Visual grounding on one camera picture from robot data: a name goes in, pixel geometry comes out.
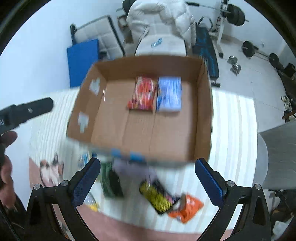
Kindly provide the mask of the person's left hand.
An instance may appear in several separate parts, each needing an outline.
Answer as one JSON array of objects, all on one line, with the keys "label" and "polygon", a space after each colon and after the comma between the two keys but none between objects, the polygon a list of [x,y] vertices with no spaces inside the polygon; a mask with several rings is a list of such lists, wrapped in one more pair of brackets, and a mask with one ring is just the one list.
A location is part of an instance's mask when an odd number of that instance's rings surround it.
[{"label": "person's left hand", "polygon": [[[13,144],[16,141],[17,137],[18,135],[14,131],[9,131],[3,134],[1,137],[1,141],[4,148],[6,149],[8,146]],[[10,158],[7,155],[4,155],[4,164],[1,168],[1,179],[4,182],[1,188],[1,203],[7,209],[13,209],[16,201],[14,182],[11,177],[12,169],[13,168]]]}]

